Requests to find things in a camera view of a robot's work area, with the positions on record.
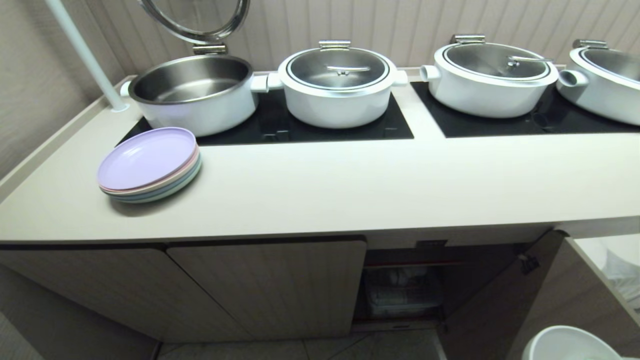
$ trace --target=wooden cabinet door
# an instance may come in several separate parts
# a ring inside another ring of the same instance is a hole
[[[529,340],[553,325],[579,327],[640,357],[637,316],[573,240],[551,231],[527,253],[539,268],[524,275],[514,262],[447,319],[440,339],[448,360],[520,360]]]
[[[157,340],[252,338],[160,250],[0,250],[0,263]]]
[[[349,333],[363,241],[171,247],[167,253],[261,340]]]

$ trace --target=floor tile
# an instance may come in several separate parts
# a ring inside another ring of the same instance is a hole
[[[0,313],[0,358],[44,360],[2,313]]]
[[[367,336],[366,333],[359,332],[344,338],[312,339],[304,342],[309,360],[329,360],[365,336]]]
[[[307,360],[302,341],[186,344],[158,360]]]
[[[371,360],[439,360],[434,330],[377,332]]]
[[[331,360],[371,360],[375,348],[374,334],[369,334],[362,340],[351,345]]]

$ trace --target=white pole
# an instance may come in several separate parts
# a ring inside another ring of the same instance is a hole
[[[78,55],[80,55],[80,59],[84,62],[89,72],[93,76],[96,83],[104,93],[104,96],[107,98],[113,111],[124,111],[129,108],[129,105],[126,104],[122,98],[118,95],[116,90],[113,88],[113,85],[107,78],[107,75],[104,74],[104,71],[100,68],[100,64],[95,59],[91,50],[84,42],[82,35],[80,35],[80,31],[74,24],[73,20],[67,13],[65,7],[62,5],[60,0],[46,0],[47,5],[53,12],[53,15],[56,17],[56,20],[60,23],[62,30],[64,30],[65,34],[71,41],[71,44],[76,49]]]

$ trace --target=black glass cooktop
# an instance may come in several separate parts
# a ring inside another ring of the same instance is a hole
[[[387,111],[374,122],[351,129],[323,129],[299,121],[287,110],[284,91],[259,94],[260,103],[253,115],[242,124],[219,134],[198,138],[198,145],[234,145],[250,143],[332,142],[346,140],[412,139],[393,95]],[[142,118],[120,141],[151,130]]]
[[[532,112],[511,119],[488,119],[440,104],[428,83],[411,83],[448,138],[500,135],[640,133],[640,127],[592,114],[568,102],[550,85]]]

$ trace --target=pot handle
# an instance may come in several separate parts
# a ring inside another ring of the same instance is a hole
[[[129,96],[129,85],[131,81],[125,81],[120,87],[120,96]]]
[[[269,92],[283,88],[284,84],[278,74],[258,75],[253,77],[251,82],[252,92]]]
[[[589,84],[589,78],[587,78],[583,73],[575,70],[562,70],[558,74],[558,81],[560,81],[560,84],[568,88],[586,86]]]
[[[423,65],[420,67],[420,77],[423,81],[427,82],[435,79],[440,79],[442,77],[442,74],[440,73],[440,70],[438,70],[438,68],[433,65]]]
[[[398,70],[396,72],[396,79],[391,86],[405,86],[409,83],[409,75],[404,70]]]

